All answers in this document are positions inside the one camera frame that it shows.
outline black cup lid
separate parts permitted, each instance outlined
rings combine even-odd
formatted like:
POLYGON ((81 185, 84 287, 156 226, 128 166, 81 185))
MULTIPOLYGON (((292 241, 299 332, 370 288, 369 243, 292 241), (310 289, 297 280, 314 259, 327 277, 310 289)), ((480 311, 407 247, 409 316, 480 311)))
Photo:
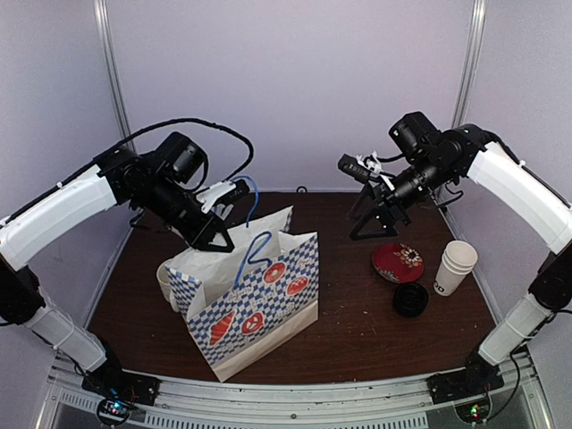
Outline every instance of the black cup lid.
POLYGON ((393 308, 405 317, 416 317, 424 312, 429 302, 427 290, 419 283, 401 284, 393 295, 393 308))

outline donut illustration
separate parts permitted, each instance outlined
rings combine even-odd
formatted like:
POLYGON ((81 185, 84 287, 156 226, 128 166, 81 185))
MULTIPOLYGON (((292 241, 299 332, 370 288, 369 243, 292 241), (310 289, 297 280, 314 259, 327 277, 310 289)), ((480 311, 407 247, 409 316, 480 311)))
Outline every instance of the donut illustration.
POLYGON ((223 339, 224 335, 226 335, 226 333, 229 331, 233 319, 234 312, 232 311, 221 320, 219 320, 216 324, 211 326, 211 346, 214 346, 217 342, 223 339))
POLYGON ((301 291, 303 291, 306 288, 308 283, 309 283, 309 281, 308 281, 307 277, 305 275, 302 275, 298 279, 292 281, 292 283, 290 283, 290 285, 288 285, 288 289, 286 290, 286 293, 288 295, 296 295, 297 293, 300 293, 301 291))
POLYGON ((265 272, 265 283, 274 283, 278 282, 280 278, 284 275, 286 271, 286 264, 283 262, 277 262, 275 264, 270 265, 265 272))
POLYGON ((260 312, 256 312, 242 324, 242 334, 250 335, 256 331, 259 331, 265 325, 265 317, 260 312))

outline red bowl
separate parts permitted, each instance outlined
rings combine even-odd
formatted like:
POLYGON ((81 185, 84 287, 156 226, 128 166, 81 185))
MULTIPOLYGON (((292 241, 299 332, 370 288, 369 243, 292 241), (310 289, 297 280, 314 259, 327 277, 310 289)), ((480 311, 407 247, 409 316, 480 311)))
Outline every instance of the red bowl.
POLYGON ((390 243, 377 248, 372 254, 375 271, 392 283, 414 282, 423 274, 423 258, 407 244, 390 243))

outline white wall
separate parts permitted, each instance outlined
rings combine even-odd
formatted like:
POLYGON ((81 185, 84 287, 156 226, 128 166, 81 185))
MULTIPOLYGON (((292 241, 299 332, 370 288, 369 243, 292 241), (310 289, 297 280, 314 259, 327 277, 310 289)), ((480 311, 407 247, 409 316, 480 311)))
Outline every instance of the white wall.
MULTIPOLYGON (((572 3, 490 2, 467 122, 493 130, 532 170, 572 198, 572 3)), ((548 250, 524 221, 470 184, 450 207, 480 253, 500 310, 525 292, 548 250)), ((572 320, 562 315, 532 342, 556 427, 572 427, 572 320)))
MULTIPOLYGON (((119 138, 91 0, 7 0, 0 13, 0 217, 119 138)), ((116 208, 31 262, 44 288, 83 323, 126 233, 116 208)), ((0 330, 2 427, 31 427, 53 354, 22 327, 0 330)))
MULTIPOLYGON (((231 126, 256 146, 258 186, 290 190, 355 189, 338 159, 395 155, 387 131, 407 112, 448 125, 471 13, 470 0, 109 4, 131 127, 177 116, 231 126)), ((177 128, 209 153, 213 181, 244 159, 238 141, 177 128)))

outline dark wood surface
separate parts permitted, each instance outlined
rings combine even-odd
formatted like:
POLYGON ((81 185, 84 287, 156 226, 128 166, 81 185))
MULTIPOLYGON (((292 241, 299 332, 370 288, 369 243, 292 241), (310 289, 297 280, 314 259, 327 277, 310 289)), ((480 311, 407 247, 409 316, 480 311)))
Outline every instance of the dark wood surface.
MULTIPOLYGON (((230 383, 329 383, 378 380, 462 366, 493 328, 483 296, 468 276, 450 297, 432 287, 442 251, 452 237, 434 206, 415 206, 412 224, 393 239, 351 241, 346 213, 355 194, 261 196, 257 215, 294 205, 292 232, 318 231, 319 320, 232 377, 230 383), (425 261, 420 279, 429 291, 426 311, 414 319, 391 307, 395 285, 373 269, 370 256, 384 242, 404 242, 425 261)), ((233 215, 241 218, 251 199, 233 215)), ((153 215, 143 219, 157 225, 153 215)), ((165 302, 156 268, 184 248, 174 234, 136 230, 123 251, 90 329, 113 346, 128 369, 215 381, 180 315, 165 302)))

